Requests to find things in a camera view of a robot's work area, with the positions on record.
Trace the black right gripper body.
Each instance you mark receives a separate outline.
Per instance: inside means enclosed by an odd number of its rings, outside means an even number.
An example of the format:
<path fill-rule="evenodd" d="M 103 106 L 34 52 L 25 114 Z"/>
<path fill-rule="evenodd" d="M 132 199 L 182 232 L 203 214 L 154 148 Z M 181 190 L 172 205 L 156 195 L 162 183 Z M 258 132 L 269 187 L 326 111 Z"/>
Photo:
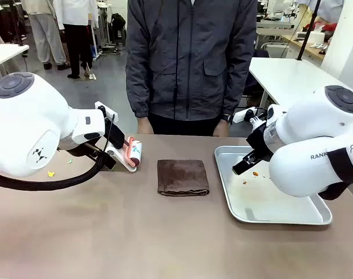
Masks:
<path fill-rule="evenodd" d="M 273 156 L 273 152 L 269 150 L 264 140 L 265 129 L 266 124 L 261 124 L 246 139 L 247 143 L 253 149 L 246 156 L 248 162 L 260 162 L 261 160 L 269 162 Z"/>

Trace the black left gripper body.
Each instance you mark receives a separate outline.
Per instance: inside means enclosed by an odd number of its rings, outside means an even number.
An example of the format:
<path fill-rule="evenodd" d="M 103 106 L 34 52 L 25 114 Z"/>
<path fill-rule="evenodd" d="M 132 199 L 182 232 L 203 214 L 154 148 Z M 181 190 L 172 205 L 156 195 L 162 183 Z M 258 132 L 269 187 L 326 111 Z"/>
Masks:
<path fill-rule="evenodd" d="M 108 123 L 108 140 L 116 149 L 122 149 L 125 144 L 124 133 L 111 122 Z"/>

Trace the person's right hand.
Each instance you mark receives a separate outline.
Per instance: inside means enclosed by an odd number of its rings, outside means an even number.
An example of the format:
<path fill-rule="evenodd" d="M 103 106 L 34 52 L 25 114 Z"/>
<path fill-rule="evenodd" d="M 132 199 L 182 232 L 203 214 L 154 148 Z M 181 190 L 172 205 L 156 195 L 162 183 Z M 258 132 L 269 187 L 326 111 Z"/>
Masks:
<path fill-rule="evenodd" d="M 154 134 L 153 127 L 147 117 L 137 118 L 138 134 Z"/>

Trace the person's left hand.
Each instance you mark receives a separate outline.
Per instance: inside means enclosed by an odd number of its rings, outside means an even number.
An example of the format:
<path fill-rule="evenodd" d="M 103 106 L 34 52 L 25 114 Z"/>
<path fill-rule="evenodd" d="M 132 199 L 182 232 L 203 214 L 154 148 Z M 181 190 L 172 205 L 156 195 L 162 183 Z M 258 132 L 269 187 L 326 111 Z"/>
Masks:
<path fill-rule="evenodd" d="M 229 135 L 229 123 L 226 120 L 221 119 L 214 129 L 212 134 L 214 137 L 228 137 Z"/>

